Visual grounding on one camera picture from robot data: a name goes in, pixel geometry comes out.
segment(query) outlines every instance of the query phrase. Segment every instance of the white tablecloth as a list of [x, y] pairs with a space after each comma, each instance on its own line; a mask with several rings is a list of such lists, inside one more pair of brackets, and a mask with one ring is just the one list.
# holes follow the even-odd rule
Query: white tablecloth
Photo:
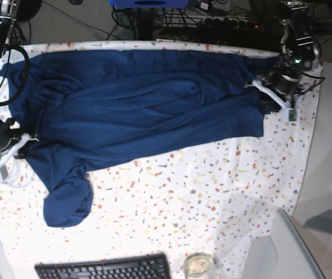
[[[86, 49], [178, 49], [273, 56], [273, 53], [183, 42], [82, 42], [26, 47], [30, 56]], [[0, 61], [5, 63], [7, 56]], [[22, 57], [12, 52], [11, 62]], [[0, 100], [8, 98], [5, 84]], [[297, 123], [265, 118], [263, 138], [226, 139], [89, 174], [91, 214], [73, 228], [43, 220], [43, 183], [22, 161], [20, 185], [0, 184], [0, 236], [14, 268], [165, 252], [174, 279], [196, 252], [214, 254], [220, 278], [238, 278], [251, 242], [270, 235], [275, 212], [294, 211], [317, 111], [319, 89], [302, 102]], [[2, 117], [9, 115], [1, 109]]]

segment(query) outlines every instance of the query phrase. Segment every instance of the cable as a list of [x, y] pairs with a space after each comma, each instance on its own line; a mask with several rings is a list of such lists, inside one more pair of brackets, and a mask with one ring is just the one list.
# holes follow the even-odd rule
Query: cable
[[[47, 2], [45, 2], [45, 1], [44, 1], [43, 3], [46, 4], [47, 6], [51, 7], [52, 9], [55, 9], [56, 11], [58, 11], [58, 12], [64, 14], [65, 16], [67, 16], [67, 17], [69, 17], [69, 18], [75, 20], [76, 22], [81, 23], [82, 25], [84, 25], [84, 26], [86, 26], [86, 27], [89, 27], [89, 28], [95, 29], [95, 30], [100, 31], [100, 32], [107, 33], [108, 35], [110, 34], [109, 32], [107, 32], [107, 31], [105, 31], [105, 30], [103, 30], [103, 29], [100, 29], [100, 28], [94, 27], [94, 26], [89, 25], [89, 24], [87, 24], [87, 23], [85, 23], [85, 22], [82, 22], [82, 21], [79, 20], [79, 19], [76, 19], [75, 17], [69, 15], [68, 13], [64, 12], [63, 10], [60, 10], [59, 8], [53, 6], [53, 5], [50, 4], [50, 3], [47, 3]], [[113, 35], [113, 34], [112, 34], [111, 36], [117, 38], [117, 39], [120, 40], [120, 41], [122, 41], [121, 38], [119, 38], [119, 37], [117, 37], [117, 36], [115, 36], [115, 35]]]
[[305, 90], [304, 92], [301, 92], [301, 94], [304, 95], [305, 93], [307, 93], [307, 92], [313, 90], [314, 88], [316, 88], [317, 86], [321, 85], [322, 82], [324, 82], [324, 81], [326, 80], [325, 77], [322, 77], [322, 78], [320, 77], [319, 79], [320, 79], [320, 81], [319, 81], [317, 84], [315, 84], [315, 85], [313, 85], [313, 86], [310, 86], [307, 90]]
[[8, 68], [9, 68], [9, 61], [10, 61], [10, 53], [11, 53], [11, 51], [12, 51], [12, 50], [10, 49], [10, 50], [9, 50], [9, 53], [8, 53], [7, 65], [6, 65], [6, 67], [5, 67], [5, 71], [4, 71], [3, 79], [2, 79], [2, 81], [1, 81], [1, 83], [0, 83], [0, 90], [1, 90], [1, 88], [2, 88], [2, 85], [3, 85], [4, 81], [5, 81], [5, 79], [7, 78]]
[[318, 51], [319, 51], [319, 59], [322, 58], [322, 46], [319, 43], [319, 41], [316, 39], [316, 37], [312, 37], [313, 41], [316, 43]]
[[310, 78], [314, 78], [315, 80], [325, 80], [326, 78], [325, 77], [315, 77], [315, 76], [312, 76], [310, 74], [307, 74], [307, 73], [304, 73], [301, 71], [301, 73], [306, 76], [306, 77], [310, 77]]
[[[122, 21], [123, 15], [125, 15], [127, 17], [128, 24], [125, 24]], [[134, 25], [135, 17], [134, 17], [134, 15], [131, 14], [131, 12], [129, 10], [127, 10], [127, 9], [116, 10], [116, 8], [113, 6], [113, 11], [112, 11], [111, 17], [112, 17], [113, 21], [116, 23], [116, 25], [114, 26], [113, 30], [110, 32], [110, 35], [108, 36], [108, 38], [112, 35], [114, 30], [116, 30], [117, 27], [120, 26], [122, 28], [132, 29], [134, 40], [137, 39], [136, 29], [135, 29], [135, 25]]]
[[164, 17], [165, 17], [165, 23], [166, 23], [167, 27], [170, 27], [170, 24], [169, 24], [168, 21], [167, 21], [166, 9], [163, 8], [163, 9], [162, 9], [162, 12], [163, 12], [163, 15], [164, 15]]
[[9, 104], [14, 102], [21, 95], [21, 93], [24, 90], [24, 87], [26, 85], [27, 78], [28, 78], [28, 73], [30, 71], [30, 59], [27, 55], [27, 52], [22, 47], [16, 46], [16, 45], [10, 45], [10, 46], [7, 46], [7, 49], [14, 49], [15, 51], [21, 52], [21, 54], [24, 56], [24, 59], [25, 59], [25, 67], [24, 67], [24, 70], [23, 70], [24, 74], [23, 74], [23, 77], [21, 79], [21, 84], [20, 84], [19, 89], [14, 94], [14, 96], [12, 96], [8, 101], [0, 102], [0, 106], [8, 106]]
[[27, 24], [28, 24], [28, 44], [31, 45], [31, 36], [33, 32], [33, 29], [31, 28], [31, 21], [28, 21]]
[[170, 18], [170, 21], [169, 21], [169, 23], [171, 23], [172, 24], [172, 17], [173, 17], [173, 8], [172, 8], [172, 10], [171, 10], [171, 18]]
[[188, 19], [190, 19], [192, 22], [194, 22], [195, 24], [198, 25], [198, 22], [196, 22], [193, 18], [189, 17], [189, 15], [187, 15], [187, 12], [185, 9], [179, 9], [179, 12], [183, 15], [186, 16]]
[[321, 45], [327, 44], [328, 42], [332, 41], [332, 38], [329, 38], [327, 40], [324, 40]]
[[[114, 19], [114, 6], [113, 6], [113, 10], [112, 10], [112, 18]], [[109, 33], [109, 35], [107, 36], [106, 40], [109, 41], [110, 37], [113, 35], [114, 31], [118, 28], [118, 23], [115, 24], [114, 28], [112, 29], [112, 31]]]

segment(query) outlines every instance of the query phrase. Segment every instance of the blue shirt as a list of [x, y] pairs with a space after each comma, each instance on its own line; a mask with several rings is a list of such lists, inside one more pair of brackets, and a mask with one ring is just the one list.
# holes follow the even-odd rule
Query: blue shirt
[[[10, 110], [21, 127], [40, 136], [27, 161], [49, 191], [47, 224], [74, 226], [89, 214], [86, 171], [225, 138], [261, 137], [259, 94], [244, 85], [274, 62], [194, 51], [32, 58], [25, 90]], [[11, 96], [23, 65], [9, 66]]]

